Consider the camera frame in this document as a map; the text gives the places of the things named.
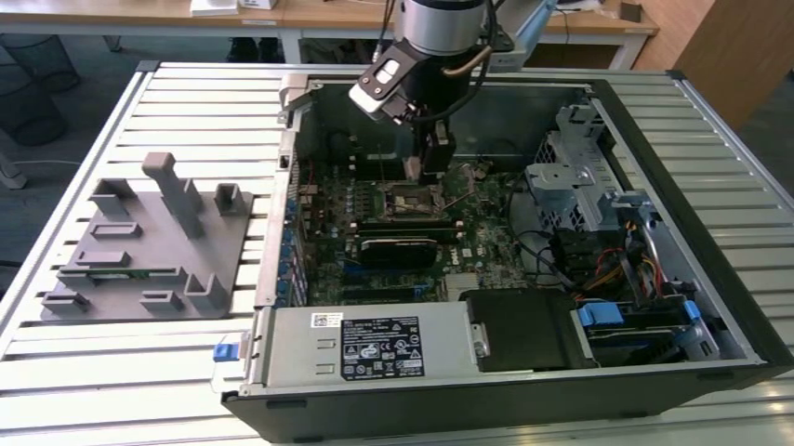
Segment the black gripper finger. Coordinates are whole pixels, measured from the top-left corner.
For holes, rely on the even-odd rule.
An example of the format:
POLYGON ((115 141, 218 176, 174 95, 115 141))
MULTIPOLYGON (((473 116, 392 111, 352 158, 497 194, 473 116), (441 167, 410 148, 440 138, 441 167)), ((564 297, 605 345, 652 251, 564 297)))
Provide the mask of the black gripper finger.
POLYGON ((424 175, 424 156, 428 148, 428 129, 424 124, 412 126, 412 153, 405 161, 406 178, 420 180, 424 175))
POLYGON ((449 120, 441 120, 425 126, 428 129, 428 148, 424 156, 424 175, 420 183, 430 185, 446 174, 450 167, 453 133, 449 120))

